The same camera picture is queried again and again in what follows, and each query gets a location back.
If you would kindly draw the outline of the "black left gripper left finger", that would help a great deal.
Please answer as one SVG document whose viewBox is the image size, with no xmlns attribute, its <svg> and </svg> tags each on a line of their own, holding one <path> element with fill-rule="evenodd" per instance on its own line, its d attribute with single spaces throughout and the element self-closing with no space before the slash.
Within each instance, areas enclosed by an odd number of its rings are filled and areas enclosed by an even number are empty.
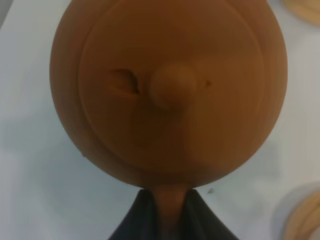
<svg viewBox="0 0 320 240">
<path fill-rule="evenodd" d="M 157 236 L 158 216 L 155 200 L 150 191 L 142 189 L 109 240 L 156 240 Z"/>
</svg>

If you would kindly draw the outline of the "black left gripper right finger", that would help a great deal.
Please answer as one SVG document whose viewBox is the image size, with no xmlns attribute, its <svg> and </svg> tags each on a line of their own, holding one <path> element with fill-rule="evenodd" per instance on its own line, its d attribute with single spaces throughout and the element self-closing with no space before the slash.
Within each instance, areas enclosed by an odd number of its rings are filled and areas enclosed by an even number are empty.
<svg viewBox="0 0 320 240">
<path fill-rule="evenodd" d="M 197 190 L 187 192 L 179 222 L 180 240 L 238 240 Z"/>
</svg>

